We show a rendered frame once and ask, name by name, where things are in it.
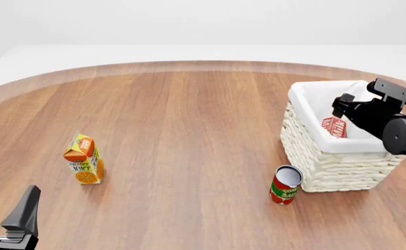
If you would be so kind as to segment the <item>red milk carton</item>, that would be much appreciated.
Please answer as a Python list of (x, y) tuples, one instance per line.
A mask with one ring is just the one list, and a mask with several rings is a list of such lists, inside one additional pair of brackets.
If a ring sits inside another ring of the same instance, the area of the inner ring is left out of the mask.
[(327, 130), (333, 137), (347, 138), (346, 122), (337, 117), (325, 118), (321, 126)]

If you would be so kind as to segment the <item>white woven basket with liner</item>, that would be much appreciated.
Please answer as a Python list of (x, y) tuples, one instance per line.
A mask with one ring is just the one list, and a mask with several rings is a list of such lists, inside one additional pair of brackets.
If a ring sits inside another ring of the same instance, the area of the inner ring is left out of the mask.
[(346, 137), (337, 138), (321, 126), (332, 116), (332, 103), (343, 93), (356, 101), (371, 101), (366, 81), (294, 83), (289, 91), (280, 141), (292, 166), (303, 173), (306, 192), (334, 192), (374, 188), (406, 157), (388, 153), (382, 141), (348, 118)]

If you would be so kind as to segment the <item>red tomato sauce tin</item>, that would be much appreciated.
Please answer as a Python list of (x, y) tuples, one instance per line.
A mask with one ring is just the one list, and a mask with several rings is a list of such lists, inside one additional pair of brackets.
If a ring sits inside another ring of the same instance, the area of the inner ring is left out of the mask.
[(282, 165), (277, 168), (273, 175), (269, 197), (280, 205), (290, 204), (303, 181), (303, 173), (295, 166)]

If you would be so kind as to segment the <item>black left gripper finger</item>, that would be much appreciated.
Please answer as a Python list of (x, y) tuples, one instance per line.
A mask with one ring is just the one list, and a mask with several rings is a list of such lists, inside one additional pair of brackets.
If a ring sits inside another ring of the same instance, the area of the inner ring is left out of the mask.
[(30, 185), (14, 210), (1, 223), (7, 233), (25, 233), (38, 236), (37, 212), (41, 190)]

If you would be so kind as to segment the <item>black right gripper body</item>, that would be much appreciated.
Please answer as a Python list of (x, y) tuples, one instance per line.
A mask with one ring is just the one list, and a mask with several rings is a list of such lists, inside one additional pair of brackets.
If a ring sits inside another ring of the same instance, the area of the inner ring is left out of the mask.
[(343, 93), (340, 97), (337, 97), (332, 103), (332, 115), (337, 118), (343, 116), (353, 118), (356, 108), (362, 104), (361, 101), (353, 101), (354, 98), (353, 95), (348, 93)]

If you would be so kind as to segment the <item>flat black plate on stalk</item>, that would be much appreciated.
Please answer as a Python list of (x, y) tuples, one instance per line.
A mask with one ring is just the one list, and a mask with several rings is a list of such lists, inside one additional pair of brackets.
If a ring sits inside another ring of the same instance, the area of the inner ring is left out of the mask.
[(370, 93), (382, 97), (382, 101), (392, 108), (402, 110), (406, 105), (406, 87), (383, 78), (376, 78), (366, 88)]

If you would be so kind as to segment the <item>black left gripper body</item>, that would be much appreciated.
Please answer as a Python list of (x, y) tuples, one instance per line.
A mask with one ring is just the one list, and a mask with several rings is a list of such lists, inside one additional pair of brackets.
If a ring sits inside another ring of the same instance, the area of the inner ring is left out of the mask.
[(0, 236), (0, 250), (35, 250), (39, 239), (24, 231), (7, 232)]

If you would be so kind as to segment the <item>orange juice carton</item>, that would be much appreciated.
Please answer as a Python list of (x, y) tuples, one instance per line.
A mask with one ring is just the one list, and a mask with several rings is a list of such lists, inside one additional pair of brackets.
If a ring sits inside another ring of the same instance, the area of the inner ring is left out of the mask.
[(94, 139), (76, 131), (63, 157), (81, 185), (102, 183), (105, 165)]

